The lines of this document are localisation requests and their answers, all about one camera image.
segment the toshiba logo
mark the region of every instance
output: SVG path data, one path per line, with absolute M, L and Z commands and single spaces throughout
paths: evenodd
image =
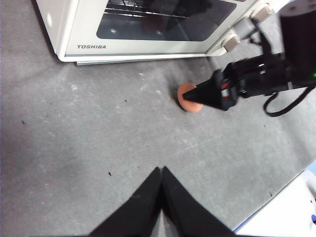
M 106 48 L 105 45 L 77 45 L 78 48 Z

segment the oven window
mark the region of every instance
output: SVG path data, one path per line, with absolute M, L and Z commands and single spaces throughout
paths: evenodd
M 109 0 L 97 36 L 204 41 L 235 7 L 235 3 L 221 0 Z

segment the oven door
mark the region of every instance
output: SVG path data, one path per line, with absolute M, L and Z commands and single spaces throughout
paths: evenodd
M 66 57 L 205 54 L 256 0 L 80 0 Z

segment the oven rack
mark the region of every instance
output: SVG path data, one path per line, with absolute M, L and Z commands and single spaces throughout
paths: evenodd
M 188 18 L 179 14 L 170 14 L 170 8 L 161 4 L 160 9 L 150 8 L 151 1 L 146 0 L 109 0 L 104 14 L 121 15 L 129 17 L 147 17 L 150 15 L 166 16 L 172 18 Z

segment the white object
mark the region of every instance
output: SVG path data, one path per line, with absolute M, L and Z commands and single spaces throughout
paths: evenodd
M 274 1 L 274 3 L 273 3 L 273 10 L 275 12 L 280 11 L 281 8 L 284 7 L 285 5 L 287 5 L 290 1 L 293 1 L 293 0 L 277 0 L 277 1 Z
M 183 9 L 177 4 L 195 1 L 170 1 L 170 4 L 176 3 L 168 6 L 161 5 L 164 1 L 147 2 L 155 5 L 151 4 L 148 9 L 143 0 L 37 0 L 58 58 L 63 62 L 78 62 L 78 65 L 223 55 L 227 52 L 223 42 L 236 34 L 234 24 L 263 7 L 272 6 L 272 0 L 213 0 L 211 7 L 190 15 L 182 14 Z M 174 8 L 173 13 L 167 14 L 166 8 Z M 194 33 L 201 24 L 193 24 L 192 19 L 199 20 L 205 27 Z M 169 30 L 179 31 L 173 35 L 176 38 L 183 35 L 183 39 L 165 40 L 160 28 L 166 29 L 167 21 L 174 24 L 167 26 Z M 154 33 L 141 33 L 152 29 Z M 131 39 L 135 36 L 129 36 L 128 32 L 139 39 Z M 207 36 L 198 40 L 191 37 L 198 34 Z
M 315 199 L 316 177 L 310 171 L 304 171 L 239 227 L 236 234 L 265 237 L 315 237 Z

